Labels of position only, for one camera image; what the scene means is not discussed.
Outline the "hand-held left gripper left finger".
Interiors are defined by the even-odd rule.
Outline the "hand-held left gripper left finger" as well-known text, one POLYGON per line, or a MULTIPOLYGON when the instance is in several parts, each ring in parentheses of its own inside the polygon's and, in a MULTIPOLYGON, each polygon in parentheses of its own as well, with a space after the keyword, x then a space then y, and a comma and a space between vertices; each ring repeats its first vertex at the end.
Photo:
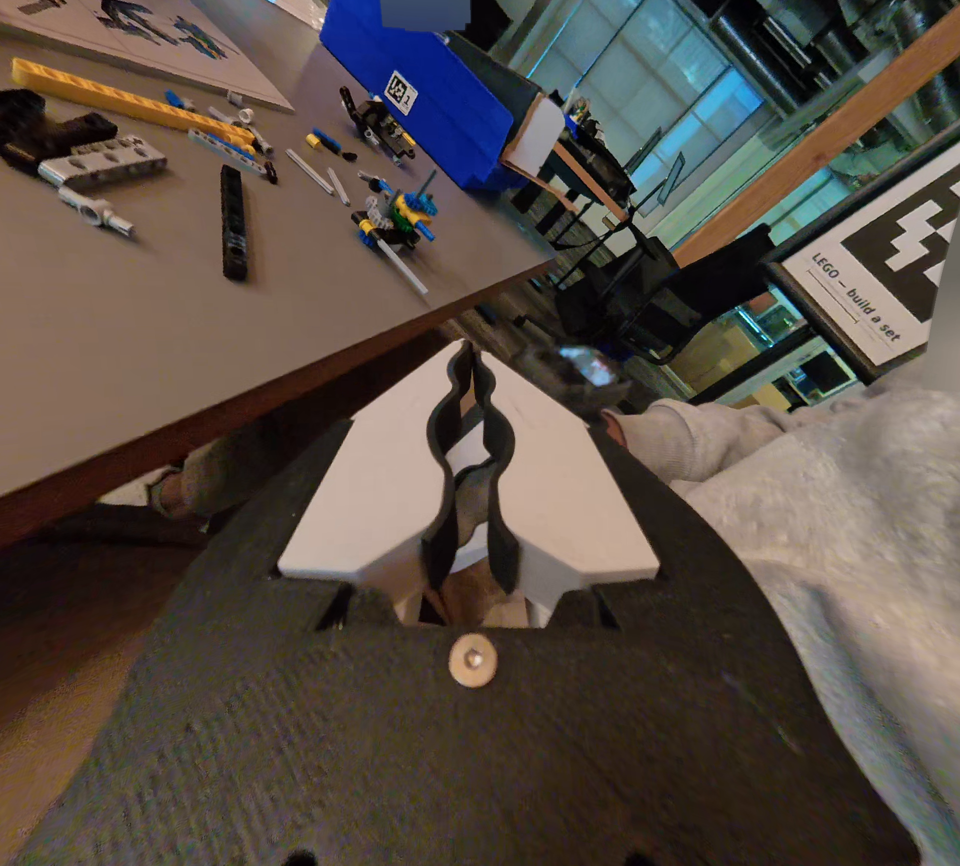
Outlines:
POLYGON ((376 589, 414 620, 428 575, 422 544, 456 552, 447 454, 461 429, 473 347, 450 343, 346 427, 277 567, 288 579, 376 589))

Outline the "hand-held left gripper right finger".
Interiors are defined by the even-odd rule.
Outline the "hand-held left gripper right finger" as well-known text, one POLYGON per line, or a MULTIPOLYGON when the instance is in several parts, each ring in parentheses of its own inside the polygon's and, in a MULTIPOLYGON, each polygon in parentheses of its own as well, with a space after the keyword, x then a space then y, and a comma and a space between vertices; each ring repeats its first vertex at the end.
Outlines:
POLYGON ((570 592, 655 578, 661 563, 586 423, 489 353, 474 354, 473 373, 498 585, 555 608, 570 592))

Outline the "yellow blue lego gear assembly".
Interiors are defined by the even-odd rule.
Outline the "yellow blue lego gear assembly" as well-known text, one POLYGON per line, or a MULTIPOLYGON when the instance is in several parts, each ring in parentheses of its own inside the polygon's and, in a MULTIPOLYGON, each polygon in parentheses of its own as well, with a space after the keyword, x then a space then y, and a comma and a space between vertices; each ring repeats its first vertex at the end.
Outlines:
POLYGON ((422 185, 412 191, 393 190, 381 177, 358 172, 358 178, 368 188, 368 196, 364 208, 353 210, 350 216, 366 248, 388 260, 421 296, 426 296, 428 289, 404 256, 413 253, 423 239, 436 239, 431 227, 438 208, 429 188, 437 172, 437 168, 432 169, 422 185))

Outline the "person's right forearm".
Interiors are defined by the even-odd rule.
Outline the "person's right forearm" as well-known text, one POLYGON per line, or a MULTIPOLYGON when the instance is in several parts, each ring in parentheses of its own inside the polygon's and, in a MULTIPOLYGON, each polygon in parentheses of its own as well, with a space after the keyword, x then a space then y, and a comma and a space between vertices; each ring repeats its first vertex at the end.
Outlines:
POLYGON ((763 405, 673 400, 656 401, 641 414, 606 409, 601 416, 608 436, 665 484, 707 481, 803 424, 763 405))

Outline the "black long lego beam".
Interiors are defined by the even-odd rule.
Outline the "black long lego beam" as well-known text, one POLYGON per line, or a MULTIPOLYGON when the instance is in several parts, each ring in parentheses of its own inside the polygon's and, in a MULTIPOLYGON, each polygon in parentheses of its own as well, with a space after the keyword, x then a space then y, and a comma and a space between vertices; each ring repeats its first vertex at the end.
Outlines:
POLYGON ((234 283, 248 278, 246 207, 239 170, 223 164, 220 172, 222 274, 234 283))

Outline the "black white lego assembly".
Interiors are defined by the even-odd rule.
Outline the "black white lego assembly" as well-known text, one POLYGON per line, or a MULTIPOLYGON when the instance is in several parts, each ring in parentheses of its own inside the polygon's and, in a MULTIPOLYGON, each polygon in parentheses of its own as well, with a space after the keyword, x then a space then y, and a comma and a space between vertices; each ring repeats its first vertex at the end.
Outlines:
POLYGON ((397 166, 416 158, 416 143, 378 97, 356 104, 347 86, 339 88, 342 106, 358 135, 379 148, 397 166))

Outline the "scattered small lego pins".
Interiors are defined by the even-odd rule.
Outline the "scattered small lego pins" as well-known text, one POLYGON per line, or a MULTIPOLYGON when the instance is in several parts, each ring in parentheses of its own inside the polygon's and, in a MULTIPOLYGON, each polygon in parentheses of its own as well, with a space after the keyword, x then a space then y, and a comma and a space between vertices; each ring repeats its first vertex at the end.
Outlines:
MULTIPOLYGON (((195 109, 193 102, 189 99, 180 97, 176 92, 172 90, 166 90, 164 92, 164 97, 172 107, 181 109, 182 111, 192 115, 198 115, 198 111, 195 109)), ((334 140, 318 128, 314 128, 312 133, 306 136, 305 141, 311 148, 319 150, 321 147, 323 147, 335 155, 342 157, 349 163, 354 163, 357 159, 357 155, 355 153, 343 149, 338 140, 334 140)), ((272 153, 270 153, 266 147, 263 149, 263 153, 254 152, 252 154, 263 161, 272 163, 272 153)))

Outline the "light grey thin lego liftarm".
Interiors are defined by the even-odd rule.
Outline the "light grey thin lego liftarm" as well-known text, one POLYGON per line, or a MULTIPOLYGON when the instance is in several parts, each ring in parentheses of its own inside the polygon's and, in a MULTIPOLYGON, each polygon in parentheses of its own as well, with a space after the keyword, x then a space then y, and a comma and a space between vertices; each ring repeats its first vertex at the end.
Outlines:
POLYGON ((245 149, 230 144, 225 140, 222 140, 221 138, 196 127, 190 127, 187 130, 187 138, 188 140, 212 152, 215 152, 221 158, 222 162, 228 167, 231 167, 238 172, 249 173, 250 175, 258 177, 259 179, 265 180, 271 185, 276 186, 279 184, 279 177, 272 164, 268 161, 259 159, 254 154, 247 152, 245 149))

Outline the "grey lego pin connector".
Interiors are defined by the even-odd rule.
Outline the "grey lego pin connector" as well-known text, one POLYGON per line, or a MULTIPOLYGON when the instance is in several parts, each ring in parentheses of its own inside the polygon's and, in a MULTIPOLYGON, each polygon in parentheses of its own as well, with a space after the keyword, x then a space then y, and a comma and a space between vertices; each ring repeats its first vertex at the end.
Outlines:
POLYGON ((108 201, 91 199, 66 186, 59 187, 56 194, 67 206, 78 212, 85 223, 112 231, 127 239, 135 237, 135 226, 126 218, 120 216, 108 201))

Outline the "light grey thick lego beam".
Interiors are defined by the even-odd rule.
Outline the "light grey thick lego beam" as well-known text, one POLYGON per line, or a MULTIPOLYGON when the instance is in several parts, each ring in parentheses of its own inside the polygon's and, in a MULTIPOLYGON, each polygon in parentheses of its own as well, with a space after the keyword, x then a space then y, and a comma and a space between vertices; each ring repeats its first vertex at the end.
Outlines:
POLYGON ((83 191, 166 170, 167 156, 134 135, 73 147, 62 157, 40 163, 37 176, 55 188, 83 191))

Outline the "yellow long lego beam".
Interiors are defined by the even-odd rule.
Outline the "yellow long lego beam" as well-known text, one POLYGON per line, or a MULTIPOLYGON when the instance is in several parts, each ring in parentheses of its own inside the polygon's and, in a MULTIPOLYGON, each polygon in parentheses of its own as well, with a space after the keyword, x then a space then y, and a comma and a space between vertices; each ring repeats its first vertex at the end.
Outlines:
POLYGON ((20 57, 14 57, 10 61, 10 78, 32 92, 49 94, 78 105, 105 109, 153 125, 182 131, 196 128, 243 147, 250 147, 255 141, 253 134, 247 129, 20 57))

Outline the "black curved lego panel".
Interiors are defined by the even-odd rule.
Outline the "black curved lego panel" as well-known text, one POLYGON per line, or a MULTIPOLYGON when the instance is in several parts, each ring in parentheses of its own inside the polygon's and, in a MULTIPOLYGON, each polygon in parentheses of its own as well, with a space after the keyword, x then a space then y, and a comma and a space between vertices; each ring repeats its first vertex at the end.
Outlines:
POLYGON ((70 155, 74 147, 113 140, 117 126, 91 112, 63 121, 46 115, 45 99, 26 89, 1 92, 1 157, 35 175, 41 163, 70 155))

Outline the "open lego instruction booklet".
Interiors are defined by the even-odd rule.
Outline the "open lego instruction booklet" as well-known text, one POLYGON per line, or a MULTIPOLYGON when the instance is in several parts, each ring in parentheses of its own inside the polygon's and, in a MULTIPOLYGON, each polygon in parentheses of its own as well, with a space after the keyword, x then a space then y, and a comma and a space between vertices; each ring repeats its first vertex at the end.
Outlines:
POLYGON ((2 31, 33 44, 236 92, 288 113, 315 48, 318 0, 1 0, 2 31))

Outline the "black office chair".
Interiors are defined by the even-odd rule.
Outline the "black office chair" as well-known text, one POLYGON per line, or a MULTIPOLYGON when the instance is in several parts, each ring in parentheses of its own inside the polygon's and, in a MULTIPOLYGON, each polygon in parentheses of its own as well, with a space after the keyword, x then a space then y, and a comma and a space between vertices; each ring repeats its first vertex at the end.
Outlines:
POLYGON ((556 296, 561 338, 618 362, 638 356, 668 364, 709 323, 766 292, 771 231, 760 223, 685 267, 667 253, 643 254, 630 267, 589 264, 582 280, 556 296))

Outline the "person's leg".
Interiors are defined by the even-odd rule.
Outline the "person's leg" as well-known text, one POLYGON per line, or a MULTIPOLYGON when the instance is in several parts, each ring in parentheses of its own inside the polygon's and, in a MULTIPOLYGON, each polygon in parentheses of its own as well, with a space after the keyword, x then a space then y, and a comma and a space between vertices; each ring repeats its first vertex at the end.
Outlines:
POLYGON ((210 520, 249 500, 315 436, 270 418, 234 430, 146 482, 147 504, 170 520, 210 520))

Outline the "cardboard boxes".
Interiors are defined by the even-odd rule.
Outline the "cardboard boxes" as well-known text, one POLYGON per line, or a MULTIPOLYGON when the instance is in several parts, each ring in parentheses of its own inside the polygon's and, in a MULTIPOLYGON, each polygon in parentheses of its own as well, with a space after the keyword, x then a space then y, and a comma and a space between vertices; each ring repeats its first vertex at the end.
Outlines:
POLYGON ((704 327, 666 367, 693 397, 772 348, 804 322, 782 306, 757 315, 746 306, 739 307, 704 327))

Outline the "cluttered wooden background desk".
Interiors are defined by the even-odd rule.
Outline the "cluttered wooden background desk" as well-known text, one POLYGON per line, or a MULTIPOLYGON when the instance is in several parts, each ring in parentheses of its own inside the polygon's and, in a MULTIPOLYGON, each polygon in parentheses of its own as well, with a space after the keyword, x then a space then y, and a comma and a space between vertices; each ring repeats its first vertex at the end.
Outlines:
POLYGON ((522 212, 528 212, 541 193, 553 197, 552 207, 534 225, 541 238, 546 238, 567 213, 572 223, 582 218, 587 207, 577 206, 580 198, 603 208, 614 231, 632 224, 634 212, 629 198, 633 188, 627 184, 625 171, 600 144, 577 140, 561 105, 540 89, 534 89, 498 161, 526 180, 526 187, 513 198, 522 212))

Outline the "blue plastic bin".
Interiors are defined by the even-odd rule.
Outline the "blue plastic bin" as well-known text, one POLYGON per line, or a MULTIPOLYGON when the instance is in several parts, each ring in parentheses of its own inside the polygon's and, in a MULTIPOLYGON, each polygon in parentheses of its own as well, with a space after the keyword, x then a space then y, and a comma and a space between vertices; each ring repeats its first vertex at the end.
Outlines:
POLYGON ((513 118, 453 41, 383 26, 379 0, 329 0, 327 10, 323 46, 457 186, 522 186, 524 176, 499 161, 513 118))

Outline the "white marker sign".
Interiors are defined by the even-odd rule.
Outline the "white marker sign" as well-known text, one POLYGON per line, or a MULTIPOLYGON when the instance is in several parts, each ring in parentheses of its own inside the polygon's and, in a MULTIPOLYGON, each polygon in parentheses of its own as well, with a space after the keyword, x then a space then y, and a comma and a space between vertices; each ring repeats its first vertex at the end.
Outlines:
POLYGON ((923 351, 958 216, 958 124, 779 245, 770 282, 871 382, 923 351))

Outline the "wooden post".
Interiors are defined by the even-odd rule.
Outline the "wooden post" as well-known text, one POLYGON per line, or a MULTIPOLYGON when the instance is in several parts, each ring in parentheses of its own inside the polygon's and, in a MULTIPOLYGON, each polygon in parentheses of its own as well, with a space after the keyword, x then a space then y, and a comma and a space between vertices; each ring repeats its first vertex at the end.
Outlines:
POLYGON ((959 8, 853 93, 674 252, 685 267, 729 244, 959 57, 959 8))

